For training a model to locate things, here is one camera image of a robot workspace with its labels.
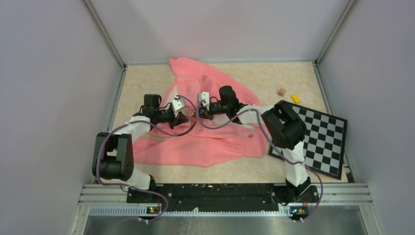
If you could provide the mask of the small yellow block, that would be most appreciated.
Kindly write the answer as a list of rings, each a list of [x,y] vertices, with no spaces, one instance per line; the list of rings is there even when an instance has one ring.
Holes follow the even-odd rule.
[[[298,104],[301,102],[300,98],[296,94],[291,95],[291,98],[295,104]]]

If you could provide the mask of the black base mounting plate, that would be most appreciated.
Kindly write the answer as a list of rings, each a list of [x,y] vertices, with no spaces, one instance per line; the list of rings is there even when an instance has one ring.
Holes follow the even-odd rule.
[[[130,189],[127,203],[154,203],[168,212],[273,212],[282,206],[316,203],[317,187],[298,196],[285,184],[156,184],[152,193]]]

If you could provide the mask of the aluminium front rail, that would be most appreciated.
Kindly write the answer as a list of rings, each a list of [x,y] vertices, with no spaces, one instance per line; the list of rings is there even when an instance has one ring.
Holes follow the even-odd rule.
[[[91,215],[305,217],[315,206],[371,205],[365,184],[313,184],[294,197],[283,184],[158,184],[156,194],[119,186],[85,185],[79,205]]]

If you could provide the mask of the black white checkerboard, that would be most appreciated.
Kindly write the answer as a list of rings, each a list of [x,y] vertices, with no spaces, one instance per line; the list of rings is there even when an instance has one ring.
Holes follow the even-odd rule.
[[[297,104],[289,104],[306,125],[305,164],[314,172],[340,180],[346,144],[346,119]]]

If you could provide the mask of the small wooden cube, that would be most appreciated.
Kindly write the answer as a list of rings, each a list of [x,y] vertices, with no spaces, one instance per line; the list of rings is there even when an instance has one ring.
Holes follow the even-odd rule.
[[[277,95],[284,97],[286,90],[284,88],[280,88],[277,92]]]

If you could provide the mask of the pink zip-up jacket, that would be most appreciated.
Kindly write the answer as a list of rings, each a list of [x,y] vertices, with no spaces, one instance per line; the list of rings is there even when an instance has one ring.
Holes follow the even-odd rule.
[[[175,80],[165,99],[178,93],[197,104],[197,94],[208,92],[218,97],[219,89],[229,85],[240,102],[260,105],[259,99],[247,87],[220,70],[186,57],[170,58],[170,68]],[[135,163],[151,165],[194,165],[212,166],[243,157],[261,158],[267,141],[257,125],[230,123],[220,129],[206,129],[196,124],[194,129],[184,135],[191,122],[170,129],[168,124],[158,124],[162,130],[174,134],[173,137],[158,142],[141,137],[133,143]]]

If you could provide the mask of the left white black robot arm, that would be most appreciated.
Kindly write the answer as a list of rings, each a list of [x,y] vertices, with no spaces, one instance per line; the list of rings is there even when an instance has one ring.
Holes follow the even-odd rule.
[[[164,198],[155,188],[154,177],[134,167],[133,144],[143,134],[167,123],[171,129],[188,122],[183,114],[186,107],[181,95],[161,106],[161,96],[146,94],[144,104],[129,121],[111,132],[96,136],[92,173],[103,186],[119,186],[131,196],[138,196],[144,203],[154,203]]]

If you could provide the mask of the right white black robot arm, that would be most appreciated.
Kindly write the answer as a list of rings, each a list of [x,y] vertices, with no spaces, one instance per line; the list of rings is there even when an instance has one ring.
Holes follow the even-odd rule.
[[[219,89],[220,99],[211,102],[208,92],[197,96],[198,107],[195,116],[213,120],[215,116],[226,115],[229,123],[258,126],[272,148],[286,163],[286,188],[275,193],[274,200],[284,206],[290,202],[299,202],[311,186],[303,153],[305,123],[286,101],[275,105],[256,106],[241,103],[231,86]]]

